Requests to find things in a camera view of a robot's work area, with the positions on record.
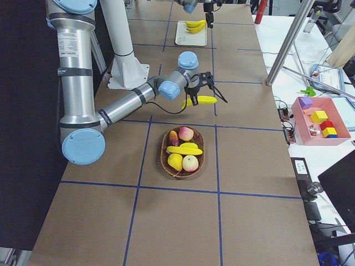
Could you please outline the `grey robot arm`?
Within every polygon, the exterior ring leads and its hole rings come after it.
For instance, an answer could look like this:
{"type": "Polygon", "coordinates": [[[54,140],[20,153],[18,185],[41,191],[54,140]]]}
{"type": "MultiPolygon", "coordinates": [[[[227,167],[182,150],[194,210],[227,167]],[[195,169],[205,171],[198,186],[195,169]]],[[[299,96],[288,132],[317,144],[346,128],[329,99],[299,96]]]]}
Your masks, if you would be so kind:
{"type": "Polygon", "coordinates": [[[149,66],[134,55],[123,1],[47,1],[47,25],[57,31],[64,116],[59,121],[62,154],[88,165],[104,153],[103,131],[158,95],[174,100],[182,90],[197,101],[202,74],[195,53],[183,52],[168,76],[148,77],[149,66]],[[95,8],[101,6],[114,51],[111,88],[127,94],[113,104],[94,107],[92,57],[99,55],[95,8]]]}
{"type": "Polygon", "coordinates": [[[203,4],[205,20],[208,28],[213,28],[214,23],[214,4],[217,4],[217,1],[213,0],[174,0],[177,4],[183,6],[183,9],[186,13],[191,14],[198,3],[203,4]]]}

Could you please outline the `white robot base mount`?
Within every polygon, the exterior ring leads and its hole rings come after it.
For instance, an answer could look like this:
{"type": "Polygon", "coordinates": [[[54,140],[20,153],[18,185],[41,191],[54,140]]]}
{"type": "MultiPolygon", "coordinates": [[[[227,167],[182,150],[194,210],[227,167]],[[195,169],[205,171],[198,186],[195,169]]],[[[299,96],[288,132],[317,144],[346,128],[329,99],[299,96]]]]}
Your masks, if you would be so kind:
{"type": "Polygon", "coordinates": [[[100,1],[114,51],[110,89],[133,89],[147,81],[148,64],[135,57],[124,1],[100,1]]]}

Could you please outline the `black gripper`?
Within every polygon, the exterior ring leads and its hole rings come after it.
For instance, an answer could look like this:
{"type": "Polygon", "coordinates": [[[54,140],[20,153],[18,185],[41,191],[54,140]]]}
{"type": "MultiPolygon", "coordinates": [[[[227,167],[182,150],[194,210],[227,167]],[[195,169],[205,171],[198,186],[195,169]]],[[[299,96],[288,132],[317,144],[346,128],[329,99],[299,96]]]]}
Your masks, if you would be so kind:
{"type": "Polygon", "coordinates": [[[204,74],[197,73],[197,74],[186,74],[187,76],[187,86],[185,87],[185,92],[187,95],[190,96],[188,101],[188,105],[197,106],[199,104],[198,101],[198,92],[200,88],[205,86],[204,84],[204,74]]]}
{"type": "Polygon", "coordinates": [[[208,0],[204,3],[204,12],[206,13],[206,23],[208,28],[213,28],[214,23],[214,0],[208,0]]]}

